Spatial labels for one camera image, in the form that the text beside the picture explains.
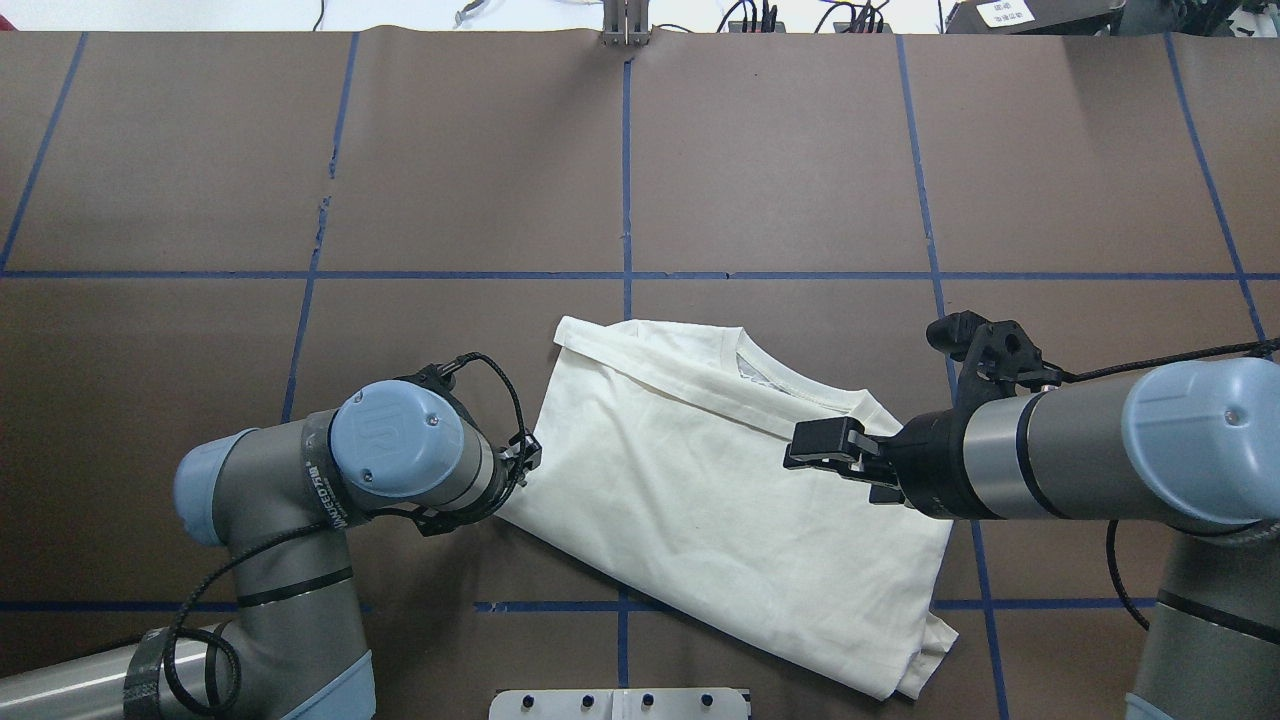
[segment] folded white cloth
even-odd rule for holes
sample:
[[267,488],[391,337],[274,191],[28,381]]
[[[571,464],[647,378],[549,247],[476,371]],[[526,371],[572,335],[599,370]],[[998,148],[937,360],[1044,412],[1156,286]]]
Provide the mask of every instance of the folded white cloth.
[[541,466],[499,515],[755,647],[870,694],[919,697],[956,633],[929,614],[950,521],[785,470],[795,423],[900,429],[742,328],[564,318]]

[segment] white sticker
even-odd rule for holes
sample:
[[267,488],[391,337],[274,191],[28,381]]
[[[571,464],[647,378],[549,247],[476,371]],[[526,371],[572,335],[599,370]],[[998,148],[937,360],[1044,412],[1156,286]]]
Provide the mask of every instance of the white sticker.
[[1024,0],[997,0],[978,5],[978,14],[987,27],[1009,27],[1029,23],[1036,19]]

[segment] light blue joint cap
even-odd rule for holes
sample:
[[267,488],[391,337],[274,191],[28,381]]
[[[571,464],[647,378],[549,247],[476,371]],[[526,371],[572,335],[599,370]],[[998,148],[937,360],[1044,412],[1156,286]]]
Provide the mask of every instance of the light blue joint cap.
[[376,710],[374,653],[367,651],[280,720],[369,720]]
[[1121,429],[1134,469],[1180,512],[1224,525],[1280,518],[1280,365],[1156,368],[1129,392]]
[[1133,693],[1124,696],[1124,701],[1129,706],[1129,710],[1124,714],[1124,720],[1174,720],[1164,710]]
[[413,497],[458,465],[462,419],[443,397],[404,380],[380,380],[342,404],[329,447],[343,478],[381,497]]
[[250,428],[230,437],[206,442],[192,450],[178,464],[178,471],[173,477],[173,506],[182,518],[182,527],[187,534],[196,538],[200,544],[218,547],[224,544],[214,528],[214,488],[218,487],[218,475],[223,471],[223,464],[239,438],[256,430]]

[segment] white mounting plate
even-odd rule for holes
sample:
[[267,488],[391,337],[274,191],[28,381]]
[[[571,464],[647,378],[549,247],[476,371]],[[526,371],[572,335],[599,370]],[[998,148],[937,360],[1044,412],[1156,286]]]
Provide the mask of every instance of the white mounting plate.
[[[703,696],[712,703],[704,705]],[[748,691],[732,688],[503,691],[489,705],[489,720],[750,720],[748,698]]]

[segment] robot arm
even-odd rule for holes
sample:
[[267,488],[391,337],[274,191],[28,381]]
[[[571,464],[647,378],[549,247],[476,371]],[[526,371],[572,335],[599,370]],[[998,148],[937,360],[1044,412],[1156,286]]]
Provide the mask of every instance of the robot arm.
[[1018,323],[963,313],[927,337],[963,363],[952,409],[892,437],[851,418],[800,423],[783,465],[869,482],[870,502],[933,518],[1169,524],[1180,536],[1129,717],[1280,717],[1280,366],[1180,361],[1056,388],[1087,378],[1044,363]]
[[[175,505],[192,537],[230,551],[237,619],[183,630],[180,614],[138,646],[0,682],[0,716],[372,716],[371,656],[342,530],[397,514],[424,536],[451,532],[497,510],[540,457],[495,365],[521,425],[508,447],[492,447],[451,395],[453,373],[476,359],[493,365],[476,354],[429,365],[366,386],[337,410],[191,451]],[[417,510],[389,507],[398,503]]]

